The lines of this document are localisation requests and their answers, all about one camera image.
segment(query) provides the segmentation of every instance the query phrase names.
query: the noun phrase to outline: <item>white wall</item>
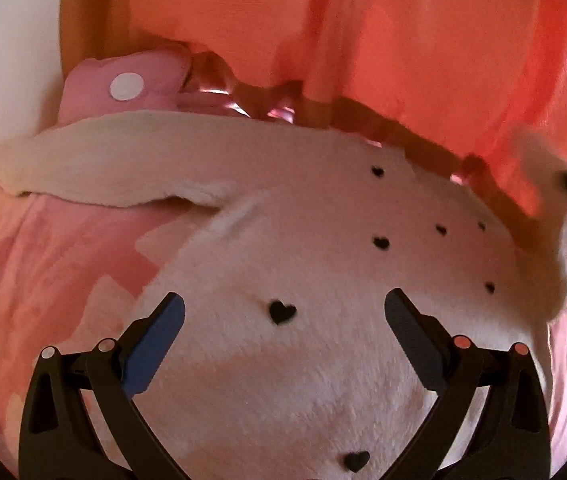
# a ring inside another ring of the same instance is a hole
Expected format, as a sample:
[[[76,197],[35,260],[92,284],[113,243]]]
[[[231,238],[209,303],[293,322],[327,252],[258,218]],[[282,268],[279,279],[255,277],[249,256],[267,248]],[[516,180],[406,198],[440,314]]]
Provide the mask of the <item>white wall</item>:
[[[51,126],[63,84],[60,0],[0,0],[0,142]]]

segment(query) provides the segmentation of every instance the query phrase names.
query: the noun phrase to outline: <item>white polka dot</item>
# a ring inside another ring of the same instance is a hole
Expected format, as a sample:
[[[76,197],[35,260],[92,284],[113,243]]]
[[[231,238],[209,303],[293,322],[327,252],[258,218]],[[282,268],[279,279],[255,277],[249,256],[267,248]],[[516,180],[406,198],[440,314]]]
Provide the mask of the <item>white polka dot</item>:
[[[117,101],[129,101],[144,90],[144,78],[134,72],[124,72],[110,83],[110,95]]]

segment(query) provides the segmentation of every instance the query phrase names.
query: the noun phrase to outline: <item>blue gripper pad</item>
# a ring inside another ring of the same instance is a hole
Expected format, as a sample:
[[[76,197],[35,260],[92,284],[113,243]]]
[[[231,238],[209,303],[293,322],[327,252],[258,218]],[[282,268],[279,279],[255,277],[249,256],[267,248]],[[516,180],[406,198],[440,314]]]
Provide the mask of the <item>blue gripper pad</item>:
[[[122,388],[129,399],[146,391],[150,386],[150,381],[157,373],[185,320],[184,300],[171,292],[150,317],[135,321],[150,322],[150,326],[126,359]]]

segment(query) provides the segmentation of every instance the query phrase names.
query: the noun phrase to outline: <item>pink pillow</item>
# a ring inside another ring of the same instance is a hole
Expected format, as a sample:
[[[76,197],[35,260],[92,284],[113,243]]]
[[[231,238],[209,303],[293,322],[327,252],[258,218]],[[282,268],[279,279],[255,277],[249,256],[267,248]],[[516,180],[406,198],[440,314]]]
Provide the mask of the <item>pink pillow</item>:
[[[190,51],[181,46],[86,59],[66,78],[58,124],[128,110],[177,110],[191,65]]]

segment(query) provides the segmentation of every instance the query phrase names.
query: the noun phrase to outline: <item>fuzzy white fabric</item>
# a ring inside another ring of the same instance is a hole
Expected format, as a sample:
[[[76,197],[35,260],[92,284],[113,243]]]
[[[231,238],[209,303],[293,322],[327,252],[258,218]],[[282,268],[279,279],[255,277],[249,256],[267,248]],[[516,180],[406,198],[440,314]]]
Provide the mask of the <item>fuzzy white fabric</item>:
[[[533,180],[545,171],[533,168]],[[567,277],[567,202],[554,189],[544,195],[547,250],[520,254],[468,189],[400,150],[178,112],[113,114],[0,146],[0,186],[111,206],[181,196],[218,208],[134,312],[146,316],[170,290],[186,300],[186,324],[136,403],[195,480],[345,479],[342,457],[359,450],[371,461],[356,477],[379,478],[435,399],[385,321],[395,287],[478,346],[528,344],[550,402],[547,322]],[[294,319],[276,326],[274,299],[294,304]],[[462,455],[484,393],[445,463]]]

